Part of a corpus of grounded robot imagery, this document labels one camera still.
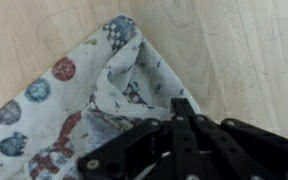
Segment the fabric cloth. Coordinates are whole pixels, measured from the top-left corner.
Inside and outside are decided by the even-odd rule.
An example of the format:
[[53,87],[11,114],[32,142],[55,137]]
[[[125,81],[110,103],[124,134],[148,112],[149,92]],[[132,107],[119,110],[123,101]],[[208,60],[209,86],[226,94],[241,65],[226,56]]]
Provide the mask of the fabric cloth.
[[170,100],[198,105],[134,21],[118,16],[0,109],[0,179],[77,179],[76,162]]

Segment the black metal bracket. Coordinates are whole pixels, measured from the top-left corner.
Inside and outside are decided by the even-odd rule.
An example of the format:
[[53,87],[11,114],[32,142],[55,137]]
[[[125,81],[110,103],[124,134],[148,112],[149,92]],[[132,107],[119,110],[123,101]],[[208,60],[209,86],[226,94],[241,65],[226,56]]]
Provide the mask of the black metal bracket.
[[217,125],[187,99],[171,105],[171,121],[147,119],[83,157],[81,177],[134,179],[155,163],[144,179],[288,179],[287,139],[236,119]]

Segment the cloth fold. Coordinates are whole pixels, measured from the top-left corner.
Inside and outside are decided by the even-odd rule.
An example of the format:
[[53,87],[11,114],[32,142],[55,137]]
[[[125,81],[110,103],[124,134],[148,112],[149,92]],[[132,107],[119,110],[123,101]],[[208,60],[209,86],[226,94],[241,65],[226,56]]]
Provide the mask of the cloth fold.
[[118,16],[0,109],[0,179],[78,179],[76,162],[170,100],[200,109],[135,22]]

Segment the wooden floor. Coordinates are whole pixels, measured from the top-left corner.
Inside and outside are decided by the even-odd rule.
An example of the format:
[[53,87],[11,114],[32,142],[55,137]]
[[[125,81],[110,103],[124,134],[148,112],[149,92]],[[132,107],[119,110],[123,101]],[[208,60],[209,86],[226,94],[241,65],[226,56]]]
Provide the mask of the wooden floor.
[[107,20],[126,14],[216,121],[288,137],[288,1],[0,1],[0,107]]

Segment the red circle pattern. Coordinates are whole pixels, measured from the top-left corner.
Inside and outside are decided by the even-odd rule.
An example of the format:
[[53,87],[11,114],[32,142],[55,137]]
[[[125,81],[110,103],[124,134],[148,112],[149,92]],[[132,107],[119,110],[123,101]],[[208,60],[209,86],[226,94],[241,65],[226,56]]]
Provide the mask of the red circle pattern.
[[52,73],[54,77],[61,81],[68,81],[73,78],[76,72],[76,67],[72,60],[70,60],[68,57],[62,58],[60,61],[58,61],[53,69]]

